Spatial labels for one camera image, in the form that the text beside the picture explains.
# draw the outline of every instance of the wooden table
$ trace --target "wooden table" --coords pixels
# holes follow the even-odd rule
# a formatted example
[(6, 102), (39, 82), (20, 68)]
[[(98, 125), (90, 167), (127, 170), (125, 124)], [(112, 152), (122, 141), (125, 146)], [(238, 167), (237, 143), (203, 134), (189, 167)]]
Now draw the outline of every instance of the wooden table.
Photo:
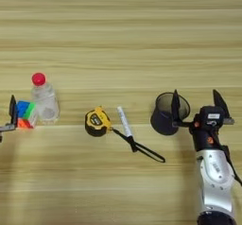
[[(31, 74), (58, 91), (56, 127), (17, 130), (0, 147), (1, 225), (196, 224), (195, 152), (187, 130), (164, 137), (149, 125), (158, 94), (178, 88), (192, 106), (218, 89), (236, 124), (220, 133), (242, 176), (242, 0), (0, 0), (0, 116), (9, 97), (30, 99)], [(119, 128), (122, 105), (137, 141), (84, 130), (102, 105)], [(237, 223), (241, 187), (233, 188)]]

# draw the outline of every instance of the water bottle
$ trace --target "water bottle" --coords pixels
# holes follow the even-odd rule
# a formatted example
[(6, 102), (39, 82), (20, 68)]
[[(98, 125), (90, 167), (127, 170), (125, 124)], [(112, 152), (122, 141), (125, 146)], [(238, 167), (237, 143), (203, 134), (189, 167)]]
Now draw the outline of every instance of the water bottle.
[(54, 124), (60, 115), (58, 100), (52, 85), (46, 82), (43, 73), (32, 77), (32, 99), (36, 103), (39, 117), (44, 124)]

